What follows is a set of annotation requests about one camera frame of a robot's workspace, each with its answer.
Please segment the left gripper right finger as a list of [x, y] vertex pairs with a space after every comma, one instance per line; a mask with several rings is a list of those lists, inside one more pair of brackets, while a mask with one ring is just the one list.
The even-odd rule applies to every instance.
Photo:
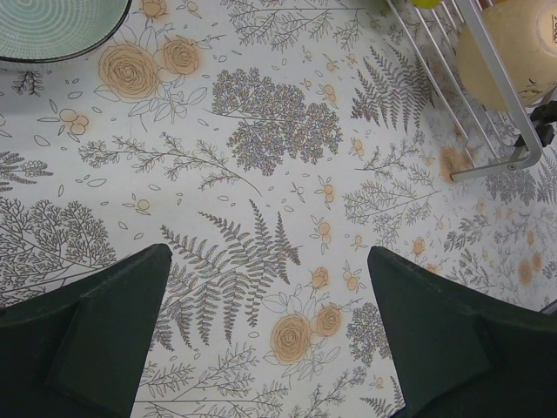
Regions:
[[497, 300], [373, 247], [367, 264], [398, 417], [554, 417], [556, 312]]

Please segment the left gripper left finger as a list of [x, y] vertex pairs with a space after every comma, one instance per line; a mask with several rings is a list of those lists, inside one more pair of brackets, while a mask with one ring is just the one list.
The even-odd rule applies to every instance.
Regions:
[[1, 310], [3, 417], [128, 417], [171, 270], [156, 244]]

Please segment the pale green ribbed bowl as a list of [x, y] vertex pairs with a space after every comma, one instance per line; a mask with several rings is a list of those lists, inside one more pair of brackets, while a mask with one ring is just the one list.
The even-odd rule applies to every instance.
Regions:
[[120, 28], [130, 1], [1, 2], [1, 60], [50, 64], [80, 57]]

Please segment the beige bowl with drawing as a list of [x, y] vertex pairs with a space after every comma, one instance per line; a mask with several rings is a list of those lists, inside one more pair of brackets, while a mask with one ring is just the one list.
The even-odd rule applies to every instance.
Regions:
[[[555, 1], [503, 1], [481, 15], [523, 105], [556, 87]], [[473, 98], [488, 109], [508, 110], [469, 27], [460, 33], [456, 65]]]

